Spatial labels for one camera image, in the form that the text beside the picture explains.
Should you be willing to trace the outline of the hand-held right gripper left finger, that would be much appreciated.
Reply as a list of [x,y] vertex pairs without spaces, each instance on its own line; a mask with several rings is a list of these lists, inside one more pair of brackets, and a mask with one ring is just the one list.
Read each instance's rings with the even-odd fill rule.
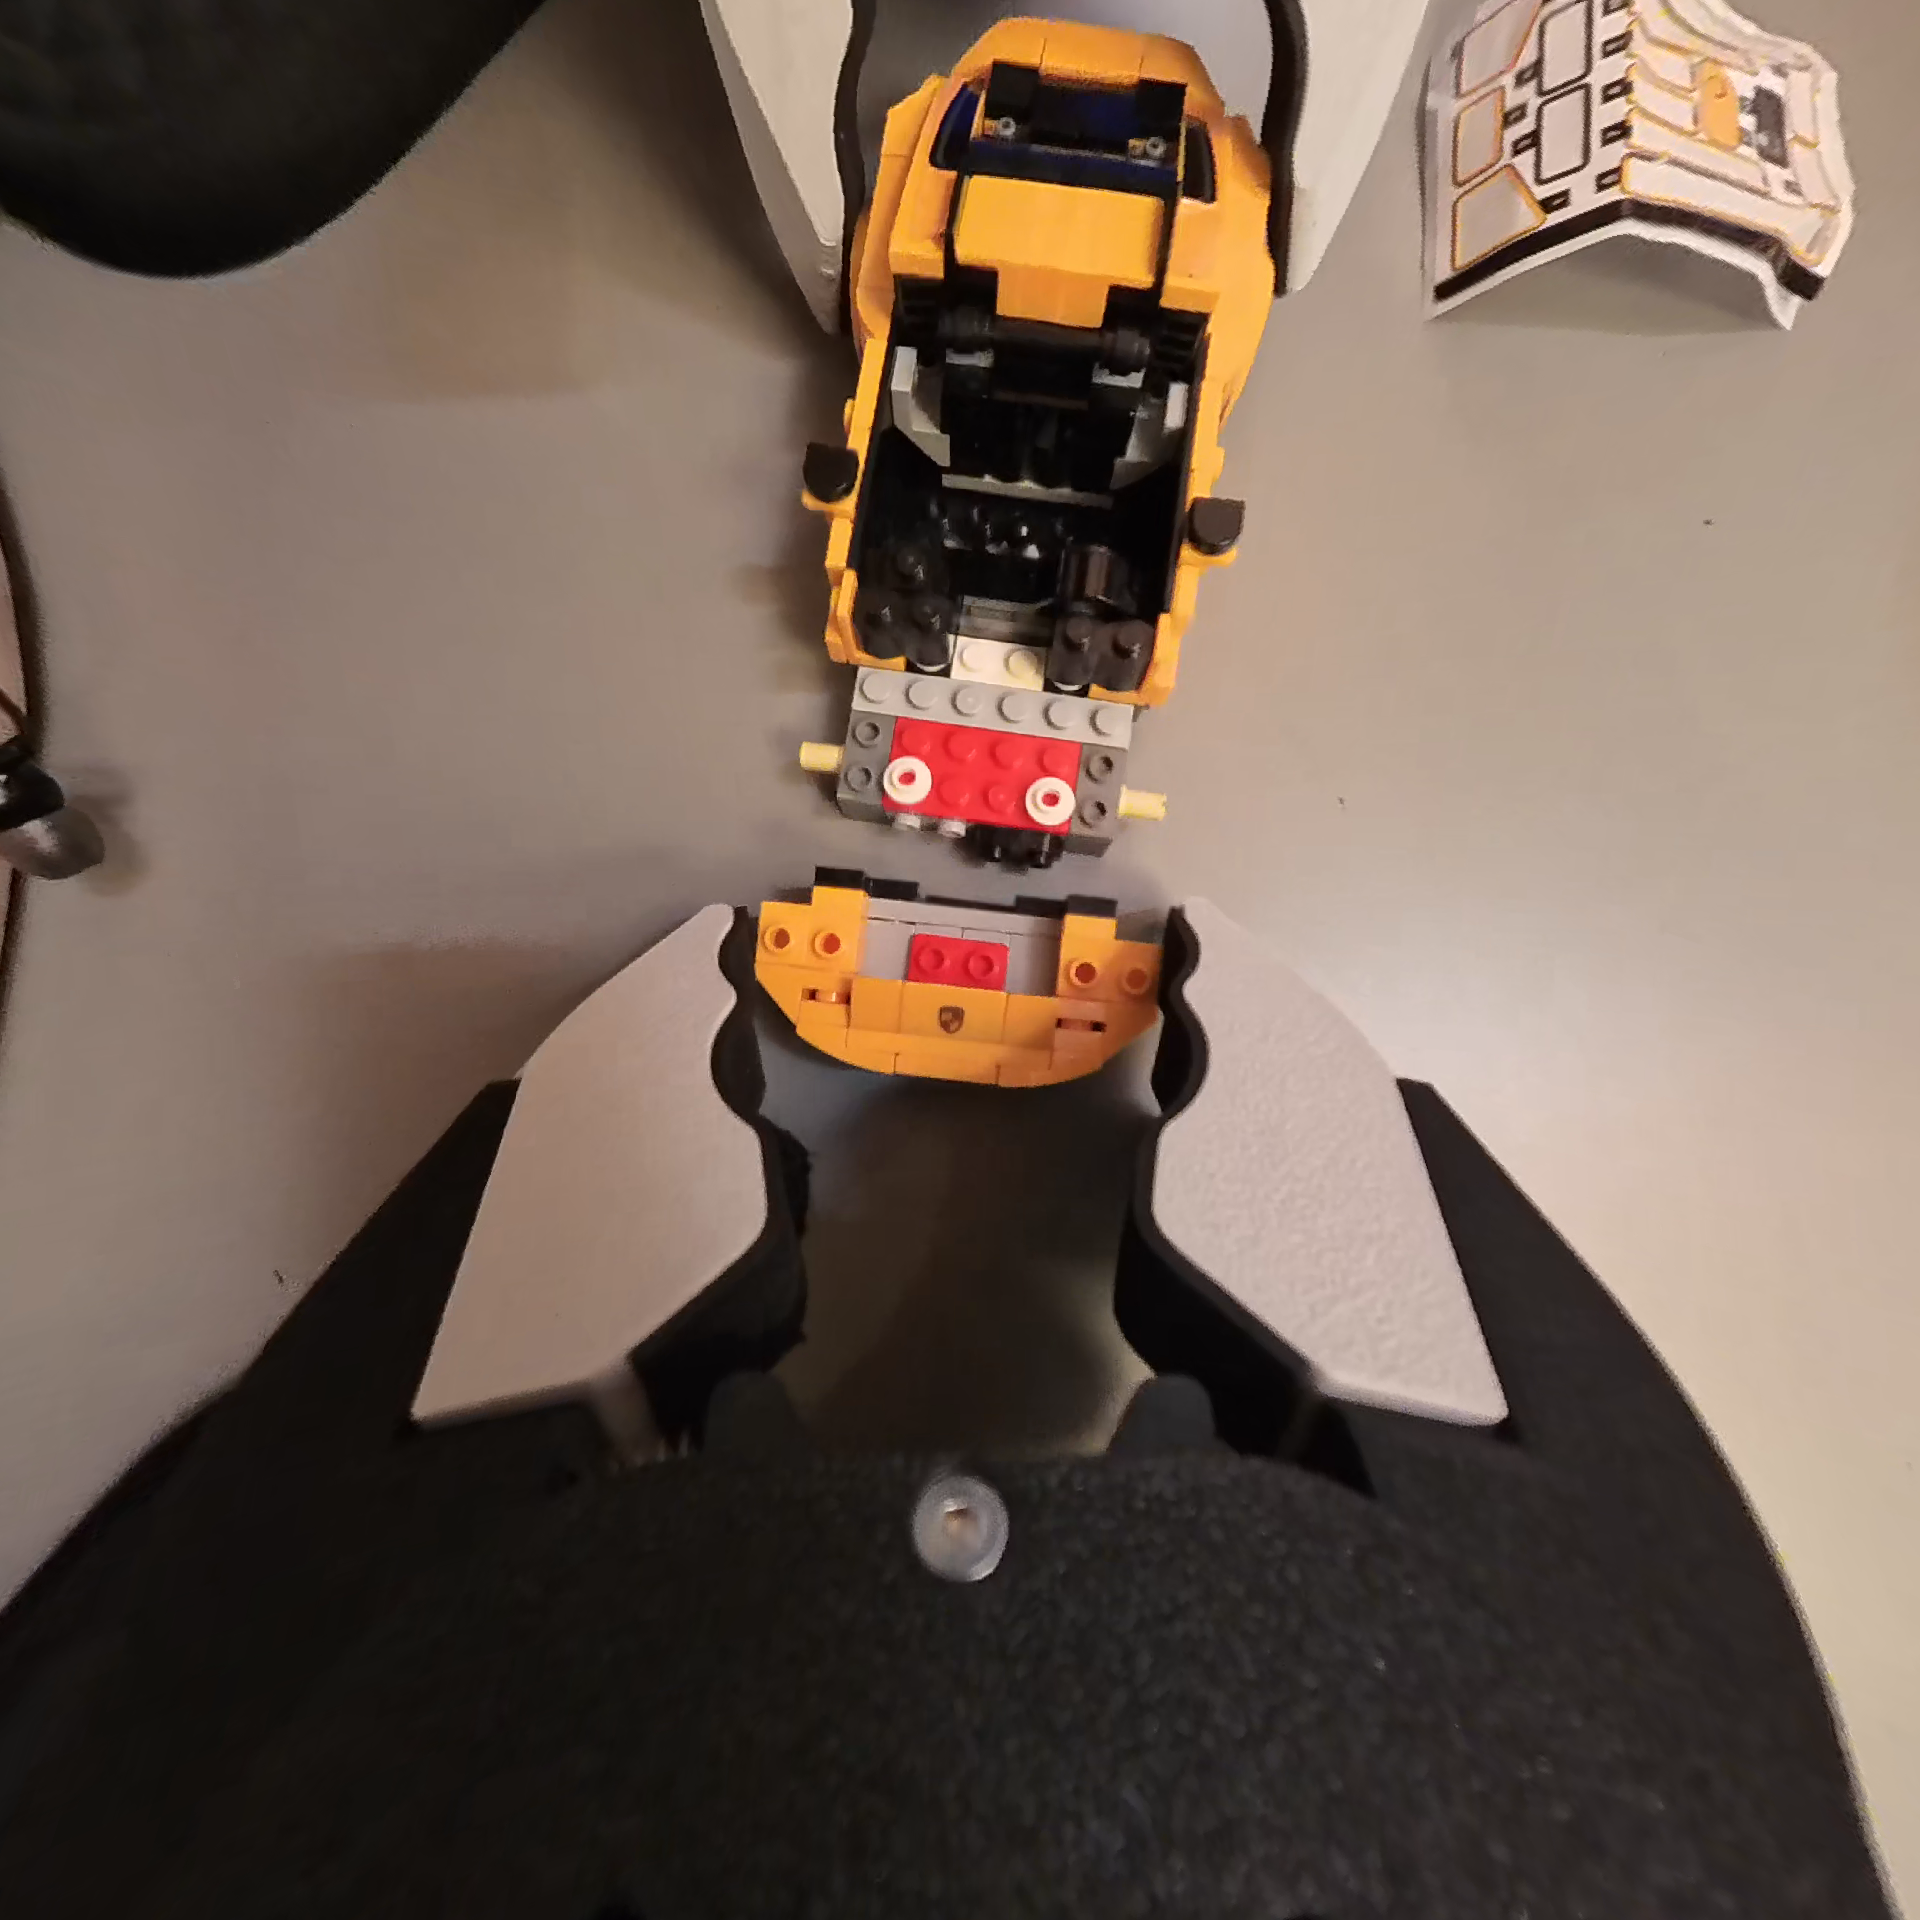
[[803,1329],[803,1174],[762,1116],[755,922],[707,905],[540,1042],[413,1417],[585,1403],[617,1453],[696,1443]]

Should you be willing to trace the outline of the yellow lego bumper section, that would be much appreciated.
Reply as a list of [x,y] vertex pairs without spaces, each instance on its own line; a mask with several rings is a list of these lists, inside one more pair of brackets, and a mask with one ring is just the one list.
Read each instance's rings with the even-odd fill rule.
[[819,871],[758,910],[755,977],[809,1047],[855,1069],[1060,1085],[1158,1019],[1161,945],[1105,898],[979,904]]

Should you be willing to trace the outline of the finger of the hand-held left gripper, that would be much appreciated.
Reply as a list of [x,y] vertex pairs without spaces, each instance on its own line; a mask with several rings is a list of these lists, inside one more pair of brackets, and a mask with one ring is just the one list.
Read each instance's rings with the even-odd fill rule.
[[1338,228],[1386,126],[1426,1],[1265,1],[1271,160],[1265,240],[1275,288],[1296,290]]
[[732,121],[801,295],[848,329],[852,236],[868,202],[858,84],[875,1],[701,1]]

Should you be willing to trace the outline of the yellow lego car body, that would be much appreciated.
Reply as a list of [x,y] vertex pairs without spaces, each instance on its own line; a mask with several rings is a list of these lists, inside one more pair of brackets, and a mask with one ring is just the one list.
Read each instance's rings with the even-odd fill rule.
[[852,247],[858,389],[813,442],[843,814],[1043,868],[1160,819],[1124,783],[1200,578],[1220,427],[1273,306],[1269,160],[1168,36],[1015,19],[884,121]]

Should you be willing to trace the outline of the black mesh wrist rest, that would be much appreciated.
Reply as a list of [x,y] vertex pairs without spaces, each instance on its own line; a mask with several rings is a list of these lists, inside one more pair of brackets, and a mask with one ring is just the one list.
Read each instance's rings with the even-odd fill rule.
[[531,1],[7,1],[2,208],[139,276],[311,238],[461,97]]

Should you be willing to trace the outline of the lego sticker sheet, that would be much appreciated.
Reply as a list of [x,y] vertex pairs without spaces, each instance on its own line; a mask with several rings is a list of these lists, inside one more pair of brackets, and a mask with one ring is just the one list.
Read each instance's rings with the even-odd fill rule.
[[1778,325],[1854,216],[1837,75],[1723,1],[1483,1],[1426,63],[1426,310],[1610,236],[1752,274]]

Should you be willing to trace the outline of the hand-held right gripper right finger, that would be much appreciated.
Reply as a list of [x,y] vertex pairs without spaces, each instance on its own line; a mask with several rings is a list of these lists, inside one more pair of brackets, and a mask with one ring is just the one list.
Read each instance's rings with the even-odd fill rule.
[[1315,1403],[1508,1413],[1400,1085],[1361,1031],[1210,902],[1164,927],[1160,1118],[1116,1323],[1275,1453]]

